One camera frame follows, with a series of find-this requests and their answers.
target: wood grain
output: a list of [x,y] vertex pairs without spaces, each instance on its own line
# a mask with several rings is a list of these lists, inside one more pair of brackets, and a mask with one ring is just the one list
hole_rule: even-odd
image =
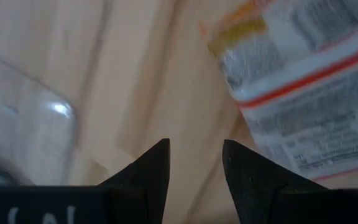
[[[76,108],[66,184],[98,184],[170,138],[164,223],[238,221],[221,147],[236,139],[256,148],[198,28],[242,2],[0,0],[0,60]],[[25,156],[43,158],[34,153]],[[320,183],[358,187],[358,172]]]

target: transparent plastic container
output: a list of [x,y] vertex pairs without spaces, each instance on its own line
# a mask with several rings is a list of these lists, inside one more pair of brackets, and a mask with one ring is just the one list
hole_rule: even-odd
[[67,101],[0,61],[0,185],[66,184],[75,128]]

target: black plastic object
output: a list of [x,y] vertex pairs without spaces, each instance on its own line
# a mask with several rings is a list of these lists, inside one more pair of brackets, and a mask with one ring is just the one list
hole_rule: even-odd
[[241,223],[358,222],[358,190],[328,190],[231,140],[223,167]]
[[0,223],[161,223],[170,176],[163,139],[94,187],[0,187]]

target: red stripe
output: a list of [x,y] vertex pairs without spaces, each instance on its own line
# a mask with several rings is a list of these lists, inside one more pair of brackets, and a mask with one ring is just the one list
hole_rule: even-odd
[[290,84],[283,86],[277,90],[267,93],[259,98],[256,98],[256,99],[250,100],[250,101],[237,102],[237,104],[241,108],[253,108],[253,107],[262,105],[272,99],[278,98],[279,96],[286,95],[287,93],[295,91],[301,87],[307,86],[307,85],[317,82],[321,79],[330,77],[331,75],[334,75],[337,72],[340,72],[340,71],[344,70],[345,68],[355,65],[357,63],[358,63],[358,53],[353,56],[350,56],[349,58],[343,60],[342,62],[334,63],[331,66],[329,66],[328,68],[325,68],[318,72],[314,72],[314,73],[308,75],[307,77],[299,79],[293,83],[290,83]]

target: wooden floor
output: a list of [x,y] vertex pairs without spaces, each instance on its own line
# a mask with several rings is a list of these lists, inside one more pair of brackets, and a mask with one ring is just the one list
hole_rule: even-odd
[[[0,0],[0,60],[76,111],[60,184],[98,184],[170,138],[164,222],[236,223],[221,147],[227,138],[254,145],[199,21],[208,27],[243,1]],[[358,172],[321,183],[358,187]]]

